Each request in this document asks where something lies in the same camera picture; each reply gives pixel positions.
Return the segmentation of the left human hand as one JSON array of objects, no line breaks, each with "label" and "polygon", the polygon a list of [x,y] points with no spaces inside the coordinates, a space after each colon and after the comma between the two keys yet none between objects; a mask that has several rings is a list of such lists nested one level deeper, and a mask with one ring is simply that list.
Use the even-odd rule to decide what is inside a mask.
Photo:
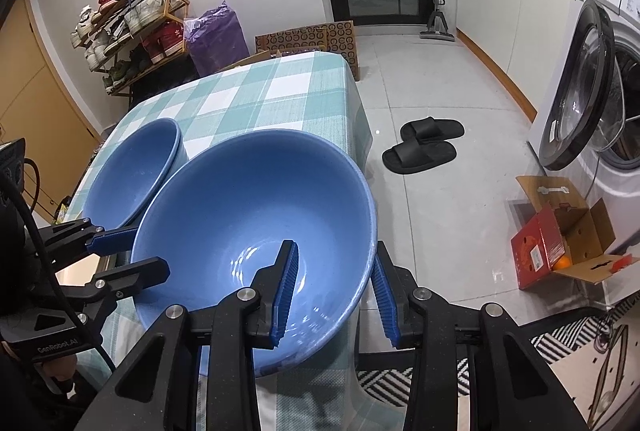
[{"label": "left human hand", "polygon": [[49,390],[56,394],[62,394],[62,388],[66,382],[73,381],[77,369],[77,355],[70,354],[52,361],[38,363],[36,365],[41,377],[43,377]]}]

